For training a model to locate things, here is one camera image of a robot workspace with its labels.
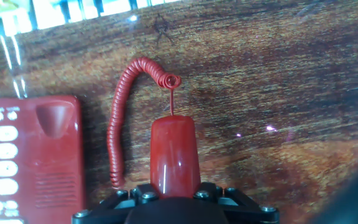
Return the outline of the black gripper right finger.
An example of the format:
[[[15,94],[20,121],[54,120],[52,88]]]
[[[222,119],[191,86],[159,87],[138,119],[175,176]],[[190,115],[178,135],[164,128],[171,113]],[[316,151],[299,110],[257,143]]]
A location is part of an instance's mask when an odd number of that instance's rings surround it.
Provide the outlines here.
[[[223,188],[211,182],[203,182],[193,194],[193,199],[201,202],[206,215],[218,223],[280,223],[277,208],[259,205],[234,187]]]

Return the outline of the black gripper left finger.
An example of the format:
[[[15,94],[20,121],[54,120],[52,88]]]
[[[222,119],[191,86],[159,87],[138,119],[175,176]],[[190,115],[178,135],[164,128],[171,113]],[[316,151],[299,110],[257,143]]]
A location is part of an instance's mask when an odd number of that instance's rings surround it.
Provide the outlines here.
[[[141,184],[129,191],[117,190],[94,209],[72,215],[71,224],[123,224],[136,206],[158,199],[158,192],[151,184]]]

